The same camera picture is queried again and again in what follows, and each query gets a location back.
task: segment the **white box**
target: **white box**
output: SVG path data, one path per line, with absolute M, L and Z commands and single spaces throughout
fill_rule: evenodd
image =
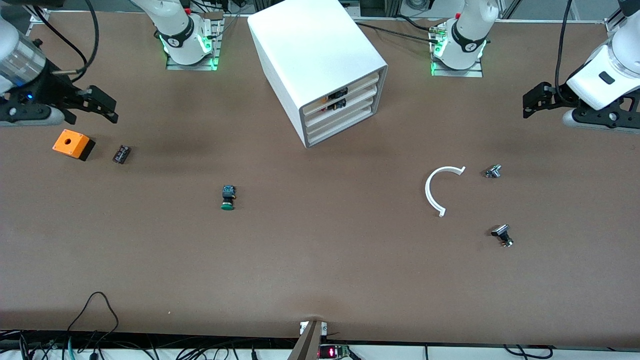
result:
M 305 147 L 377 112 L 387 63 L 338 0 L 285 0 L 248 22 L 264 74 Z M 345 96 L 328 98 L 343 88 Z

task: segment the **white c-shaped hook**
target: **white c-shaped hook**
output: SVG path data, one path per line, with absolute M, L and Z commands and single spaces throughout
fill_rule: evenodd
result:
M 434 172 L 431 173 L 431 175 L 429 175 L 429 177 L 427 178 L 427 183 L 424 184 L 424 193 L 427 195 L 427 200 L 429 201 L 429 203 L 431 204 L 431 206 L 433 206 L 436 210 L 438 210 L 440 212 L 440 217 L 444 216 L 444 212 L 447 211 L 445 208 L 443 208 L 442 206 L 440 206 L 440 204 L 438 204 L 436 202 L 436 200 L 433 200 L 433 196 L 431 196 L 431 179 L 433 178 L 433 176 L 439 172 L 443 172 L 443 171 L 448 171 L 448 172 L 453 172 L 455 174 L 462 174 L 465 171 L 466 167 L 462 167 L 462 168 L 457 168 L 457 167 L 441 167 L 436 169 Z

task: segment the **silver screw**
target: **silver screw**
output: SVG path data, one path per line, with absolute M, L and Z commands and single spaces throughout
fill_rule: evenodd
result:
M 492 166 L 489 170 L 484 172 L 484 176 L 489 177 L 489 178 L 491 178 L 491 177 L 498 178 L 498 177 L 500 177 L 500 169 L 502 169 L 502 165 L 496 164 L 496 165 Z

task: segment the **metal post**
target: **metal post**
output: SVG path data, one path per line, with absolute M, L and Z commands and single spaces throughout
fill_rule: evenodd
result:
M 321 335 L 322 322 L 310 321 L 287 360 L 317 360 Z

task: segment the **orange block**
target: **orange block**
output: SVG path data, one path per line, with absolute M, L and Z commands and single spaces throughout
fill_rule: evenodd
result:
M 53 145 L 53 149 L 72 158 L 86 161 L 94 146 L 95 142 L 89 136 L 64 129 Z

